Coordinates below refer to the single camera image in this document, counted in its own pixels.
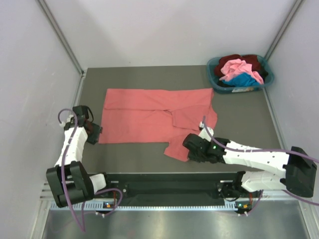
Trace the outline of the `coral red t shirt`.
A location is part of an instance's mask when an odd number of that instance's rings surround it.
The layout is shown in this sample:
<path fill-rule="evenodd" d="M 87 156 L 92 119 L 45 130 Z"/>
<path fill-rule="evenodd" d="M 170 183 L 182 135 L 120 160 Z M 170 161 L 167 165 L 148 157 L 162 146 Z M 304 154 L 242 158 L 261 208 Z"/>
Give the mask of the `coral red t shirt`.
<path fill-rule="evenodd" d="M 212 88 L 197 90 L 108 89 L 102 110 L 100 144 L 168 143 L 164 154 L 187 162 L 182 145 L 190 134 L 199 134 L 205 120 L 215 128 Z"/>

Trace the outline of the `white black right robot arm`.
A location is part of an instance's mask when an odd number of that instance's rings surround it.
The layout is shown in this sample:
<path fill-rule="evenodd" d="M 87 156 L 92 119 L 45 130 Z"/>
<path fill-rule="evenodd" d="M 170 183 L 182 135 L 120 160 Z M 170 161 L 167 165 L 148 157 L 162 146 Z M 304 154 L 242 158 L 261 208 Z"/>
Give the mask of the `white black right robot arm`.
<path fill-rule="evenodd" d="M 187 158 L 192 161 L 255 168 L 255 172 L 240 172 L 233 182 L 232 189 L 238 197 L 260 190 L 286 190 L 304 198 L 314 194 L 317 165 L 299 147 L 293 146 L 288 151 L 264 150 L 192 133 L 182 145 L 188 149 Z"/>

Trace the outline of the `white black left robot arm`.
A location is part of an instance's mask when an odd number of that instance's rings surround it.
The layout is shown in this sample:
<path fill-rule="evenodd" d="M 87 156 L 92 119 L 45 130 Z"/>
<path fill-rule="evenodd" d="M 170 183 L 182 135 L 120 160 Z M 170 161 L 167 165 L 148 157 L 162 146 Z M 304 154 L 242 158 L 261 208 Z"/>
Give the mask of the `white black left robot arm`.
<path fill-rule="evenodd" d="M 46 179 L 60 208 L 68 206 L 62 181 L 65 181 L 72 205 L 92 200 L 96 193 L 104 198 L 112 194 L 113 185 L 106 181 L 105 174 L 90 176 L 82 164 L 85 144 L 96 144 L 102 133 L 103 128 L 93 120 L 88 106 L 73 107 L 66 122 L 58 118 L 64 130 L 64 143 L 54 167 L 47 169 Z"/>

